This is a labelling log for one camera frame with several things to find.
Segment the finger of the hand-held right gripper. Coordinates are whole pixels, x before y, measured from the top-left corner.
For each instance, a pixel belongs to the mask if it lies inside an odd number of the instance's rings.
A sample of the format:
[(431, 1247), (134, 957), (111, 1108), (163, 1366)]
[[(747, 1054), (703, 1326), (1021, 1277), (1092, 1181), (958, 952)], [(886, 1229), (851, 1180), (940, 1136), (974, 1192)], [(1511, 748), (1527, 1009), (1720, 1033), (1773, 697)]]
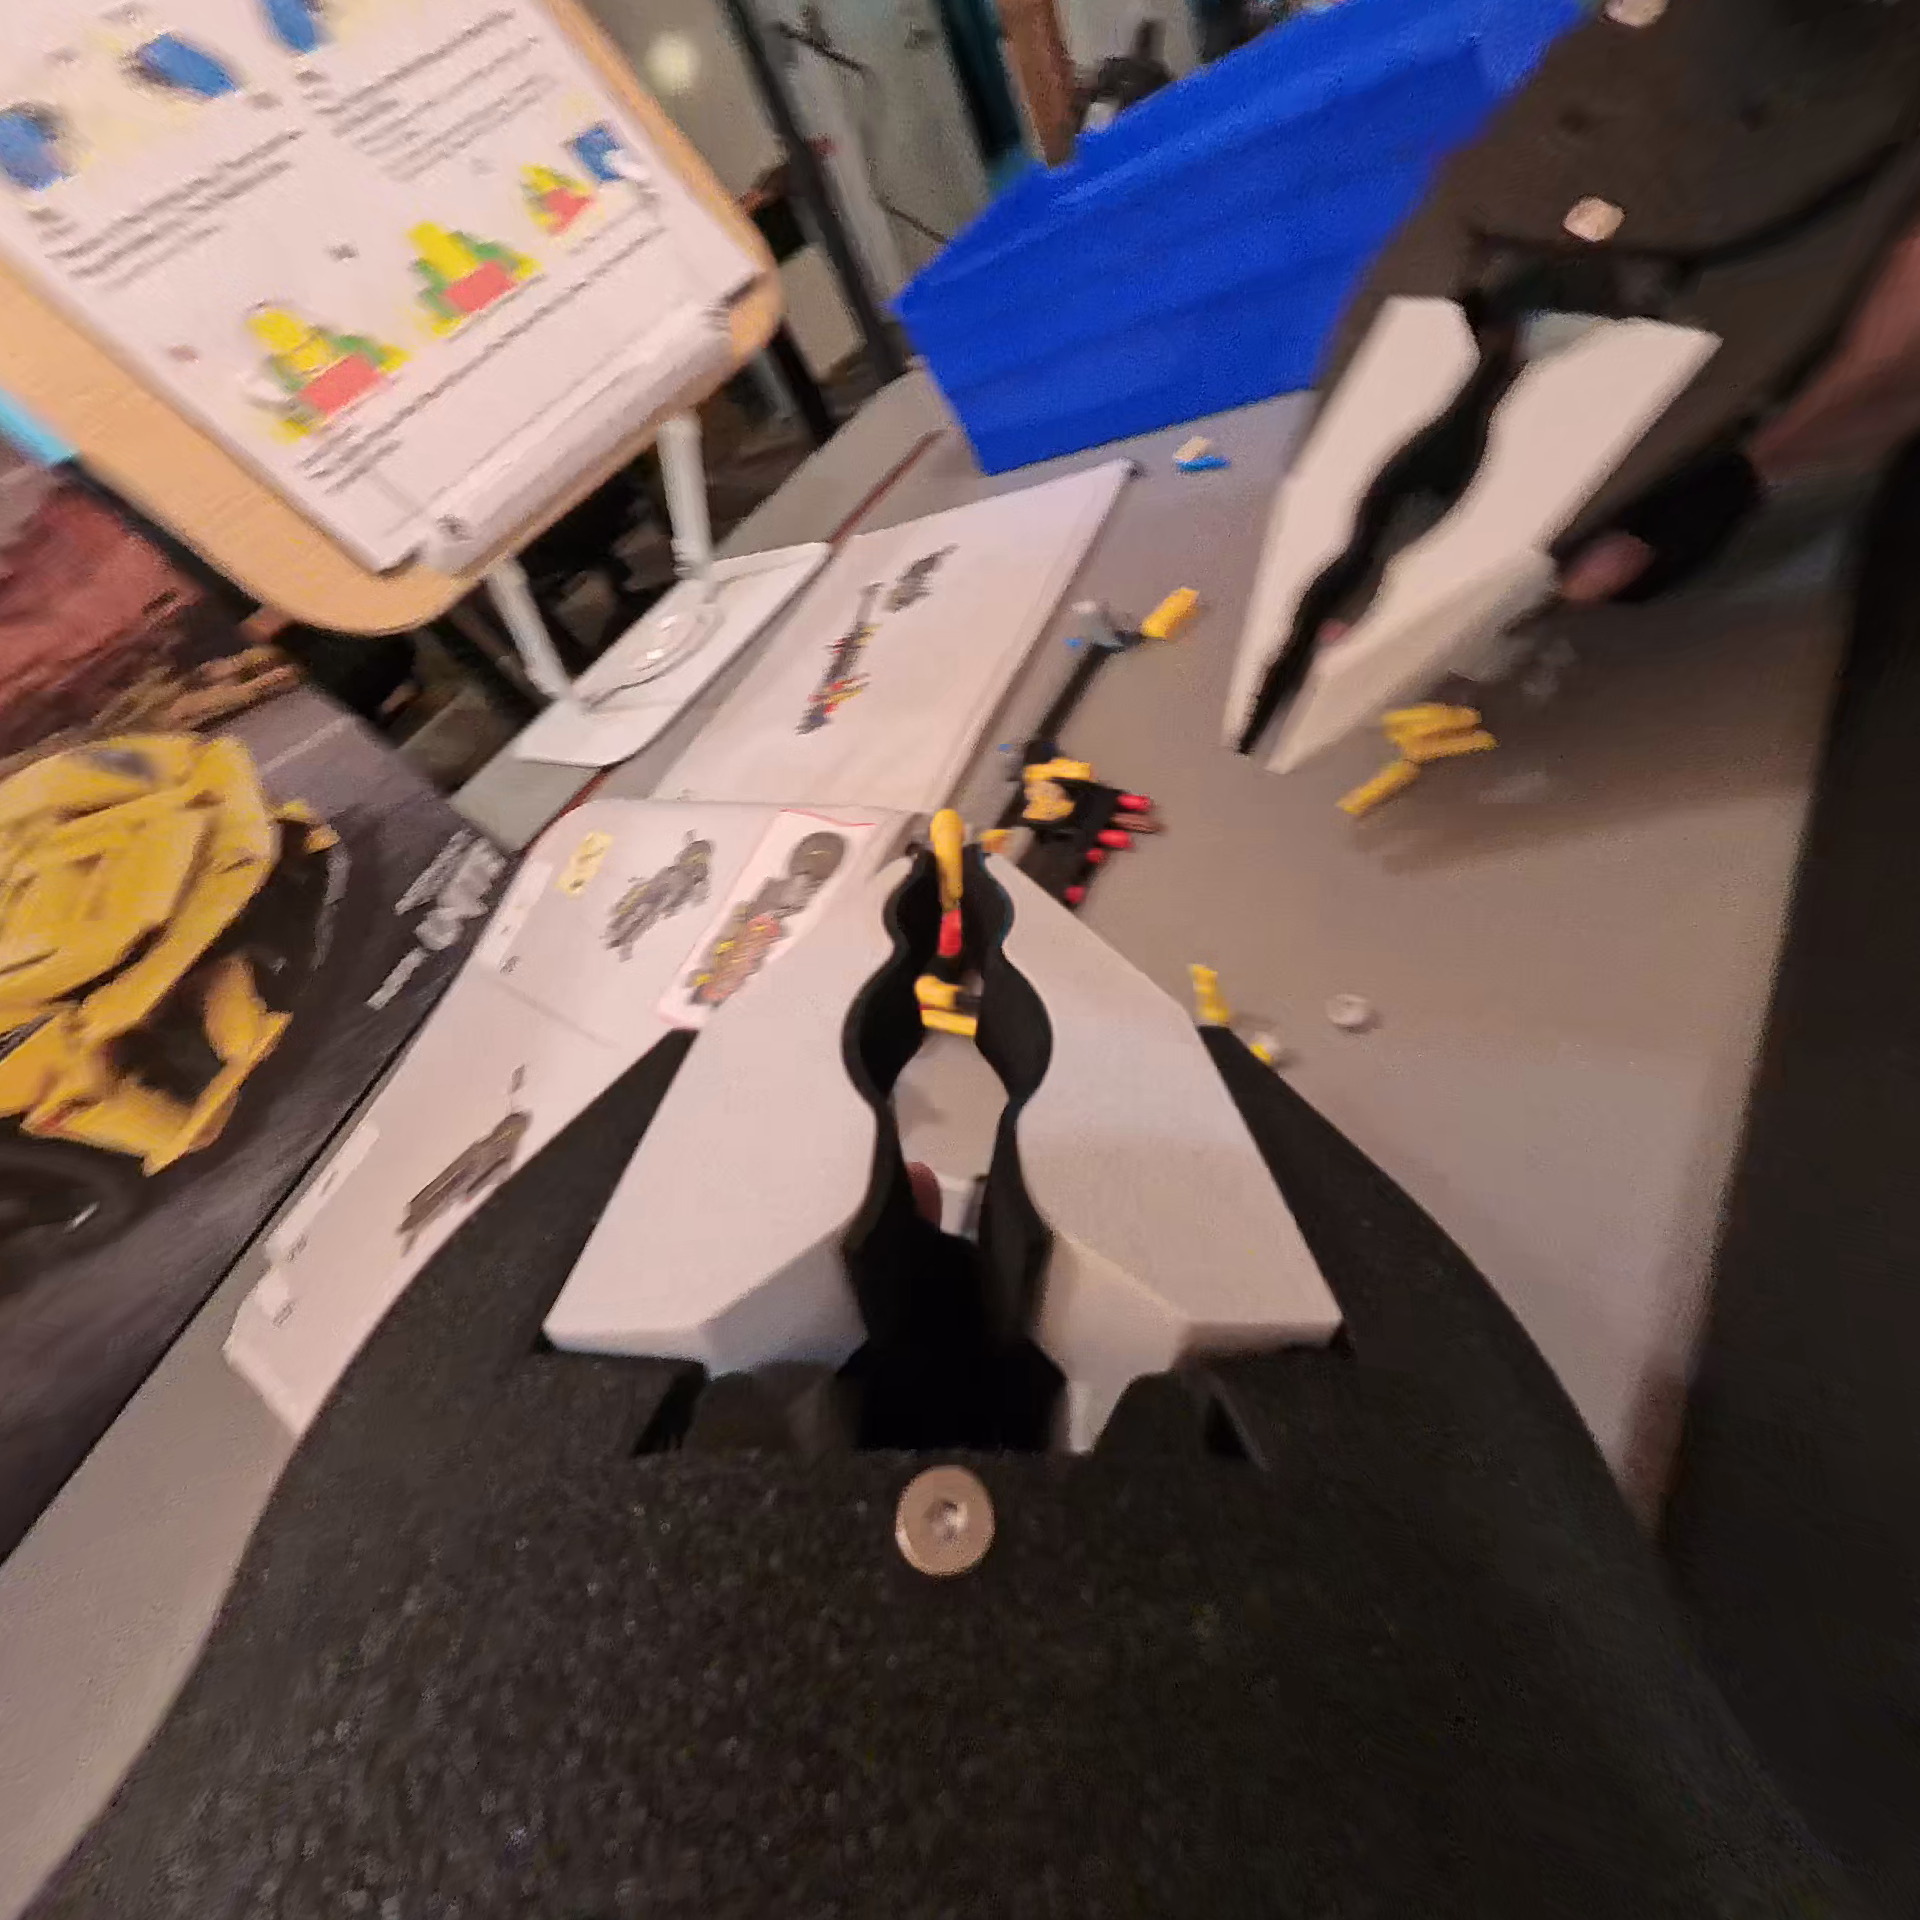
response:
[(1454, 500), (1478, 460), (1478, 336), (1443, 296), (1390, 296), (1333, 378), (1266, 527), (1226, 743), (1251, 751), (1304, 684), (1324, 629), (1378, 583), (1419, 497)]
[(1454, 500), (1412, 500), (1378, 583), (1324, 629), (1266, 730), (1290, 775), (1402, 698), (1474, 679), (1554, 584), (1551, 548), (1720, 337), (1664, 319), (1525, 319), (1478, 336), (1478, 460)]

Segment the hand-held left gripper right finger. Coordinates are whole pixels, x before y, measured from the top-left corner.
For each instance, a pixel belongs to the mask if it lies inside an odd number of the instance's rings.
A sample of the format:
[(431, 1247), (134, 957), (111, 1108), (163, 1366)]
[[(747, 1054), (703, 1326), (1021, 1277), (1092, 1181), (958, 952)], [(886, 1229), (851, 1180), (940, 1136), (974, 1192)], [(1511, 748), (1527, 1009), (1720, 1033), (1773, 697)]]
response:
[(1031, 1337), (1088, 1453), (1123, 1394), (1189, 1359), (1326, 1348), (1342, 1312), (1200, 1025), (1000, 854), (998, 957), (1044, 1014), (1037, 1087), (1007, 1100), (1048, 1234)]

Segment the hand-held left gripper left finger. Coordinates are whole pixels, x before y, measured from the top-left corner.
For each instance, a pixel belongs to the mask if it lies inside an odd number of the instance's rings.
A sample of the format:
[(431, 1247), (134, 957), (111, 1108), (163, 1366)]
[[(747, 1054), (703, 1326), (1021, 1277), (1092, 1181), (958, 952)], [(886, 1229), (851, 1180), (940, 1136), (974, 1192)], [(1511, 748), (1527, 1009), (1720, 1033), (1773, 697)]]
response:
[(895, 857), (712, 1014), (543, 1319), (595, 1357), (835, 1369), (867, 1340), (845, 1241), (924, 1044), (926, 860)]

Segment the pile of yellow lego pins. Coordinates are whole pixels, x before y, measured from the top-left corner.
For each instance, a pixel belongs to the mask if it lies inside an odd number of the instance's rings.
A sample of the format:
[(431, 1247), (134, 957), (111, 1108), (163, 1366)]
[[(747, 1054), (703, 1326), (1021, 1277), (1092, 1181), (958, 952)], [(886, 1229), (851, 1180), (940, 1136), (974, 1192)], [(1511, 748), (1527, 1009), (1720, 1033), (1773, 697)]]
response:
[(1482, 721), (1482, 712), (1459, 703), (1412, 703), (1387, 710), (1380, 733), (1387, 760), (1338, 802), (1349, 821), (1363, 821), (1396, 799), (1430, 766), (1496, 750), (1496, 735)]

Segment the grey black lego chassis assembly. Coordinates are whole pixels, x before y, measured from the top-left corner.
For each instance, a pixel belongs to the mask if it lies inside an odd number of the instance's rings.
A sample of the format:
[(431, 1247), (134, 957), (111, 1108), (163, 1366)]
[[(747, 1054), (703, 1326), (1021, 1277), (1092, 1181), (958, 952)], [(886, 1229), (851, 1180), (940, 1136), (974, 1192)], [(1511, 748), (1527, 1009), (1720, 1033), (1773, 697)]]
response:
[[(1005, 751), (1014, 781), (1011, 798), (995, 828), (966, 839), (966, 852), (1012, 849), (1020, 873), (1067, 908), (1085, 900), (1092, 874), (1112, 852), (1126, 849), (1138, 837), (1160, 828), (1149, 798), (1102, 781), (1088, 758), (1063, 750), (1063, 730), (1100, 671), (1159, 640), (1143, 640), (1138, 626), (1116, 626), (1100, 604), (1082, 604), (1075, 609), (1075, 624), (1067, 640), (1072, 668), (1064, 681), (1027, 741)], [(926, 1030), (959, 1039), (975, 1034), (978, 993), (970, 984), (974, 970), (964, 912), (943, 918), (940, 905), (935, 952), (914, 990)]]

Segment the lego instruction booklet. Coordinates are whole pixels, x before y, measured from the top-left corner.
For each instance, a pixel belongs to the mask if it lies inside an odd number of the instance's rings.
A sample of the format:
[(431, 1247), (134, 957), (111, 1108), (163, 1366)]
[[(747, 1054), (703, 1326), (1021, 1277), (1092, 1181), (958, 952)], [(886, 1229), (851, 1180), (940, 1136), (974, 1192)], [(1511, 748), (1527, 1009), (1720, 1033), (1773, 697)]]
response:
[(663, 776), (522, 854), (491, 924), (270, 1238), (223, 1356), (302, 1432), (423, 1263), (654, 1044), (702, 1029), (952, 792), (1128, 477), (853, 537)]

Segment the black lego set box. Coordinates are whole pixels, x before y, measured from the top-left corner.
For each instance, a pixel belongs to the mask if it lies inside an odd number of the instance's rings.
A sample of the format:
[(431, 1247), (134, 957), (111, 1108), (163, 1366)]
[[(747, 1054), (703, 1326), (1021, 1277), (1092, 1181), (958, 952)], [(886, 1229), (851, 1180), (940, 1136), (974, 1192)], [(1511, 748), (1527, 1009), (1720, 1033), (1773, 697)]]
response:
[(3, 1552), (443, 993), (502, 860), (416, 638), (245, 605), (5, 446)]

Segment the person's right hand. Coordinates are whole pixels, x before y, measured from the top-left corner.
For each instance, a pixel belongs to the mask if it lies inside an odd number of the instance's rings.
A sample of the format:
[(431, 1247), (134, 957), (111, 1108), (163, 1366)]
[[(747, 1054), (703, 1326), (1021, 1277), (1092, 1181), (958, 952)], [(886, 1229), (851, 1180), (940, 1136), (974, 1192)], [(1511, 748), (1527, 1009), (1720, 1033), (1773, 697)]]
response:
[(1644, 604), (1711, 564), (1770, 495), (1885, 460), (1917, 421), (1917, 231), (1787, 399), (1630, 500), (1557, 562), (1562, 605)]

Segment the stack of blue plastic bins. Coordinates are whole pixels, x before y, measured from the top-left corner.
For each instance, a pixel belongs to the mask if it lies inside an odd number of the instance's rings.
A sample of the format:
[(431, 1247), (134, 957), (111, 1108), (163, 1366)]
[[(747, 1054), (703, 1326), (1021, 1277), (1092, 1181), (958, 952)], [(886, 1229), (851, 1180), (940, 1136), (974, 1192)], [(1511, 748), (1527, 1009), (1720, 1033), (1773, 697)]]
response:
[(1324, 7), (1024, 174), (895, 300), (975, 466), (1307, 389), (1440, 165), (1589, 10)]

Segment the white printed instruction sheet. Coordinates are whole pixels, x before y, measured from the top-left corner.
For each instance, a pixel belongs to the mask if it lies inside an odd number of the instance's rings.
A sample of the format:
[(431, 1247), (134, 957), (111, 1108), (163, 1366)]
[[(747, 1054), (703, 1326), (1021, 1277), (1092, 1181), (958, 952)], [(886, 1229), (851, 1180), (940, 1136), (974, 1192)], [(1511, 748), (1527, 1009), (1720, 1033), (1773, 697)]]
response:
[(5, 274), (367, 573), (740, 361), (772, 264), (562, 5), (5, 5)]

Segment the wooden document holder stand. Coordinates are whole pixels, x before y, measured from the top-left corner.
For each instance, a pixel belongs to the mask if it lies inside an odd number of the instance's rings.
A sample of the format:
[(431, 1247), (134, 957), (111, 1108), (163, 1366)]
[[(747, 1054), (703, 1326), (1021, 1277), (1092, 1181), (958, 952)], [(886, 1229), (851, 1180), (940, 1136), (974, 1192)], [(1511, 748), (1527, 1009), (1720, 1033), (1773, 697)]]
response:
[[(706, 159), (664, 117), (613, 38), (582, 5), (562, 5), (588, 46), (630, 72), (640, 98), (672, 128), (672, 144), (694, 157), (735, 207), (749, 240), (772, 264), (771, 292), (740, 309), (740, 361), (709, 391), (683, 394), (620, 452), (588, 470), (515, 540), (468, 566), (405, 566), (367, 573), (335, 544), (220, 449), (168, 422), (166, 414), (120, 384), (55, 317), (18, 292), (5, 274), (5, 394), (35, 425), (130, 508), (214, 566), (259, 604), (338, 632), (399, 632), (485, 591), (508, 626), (522, 668), (543, 712), (519, 753), (535, 760), (611, 766), (632, 757), (663, 730), (691, 697), (727, 664), (816, 573), (820, 545), (788, 548), (771, 562), (712, 562), (709, 495), (696, 406), (718, 393), (763, 346), (783, 317), (783, 288), (749, 204), (722, 186)], [(523, 551), (588, 493), (606, 484), (647, 447), (656, 447), (668, 500), (668, 532), (676, 583), (663, 604), (614, 640), (607, 662), (574, 679), (538, 607)]]

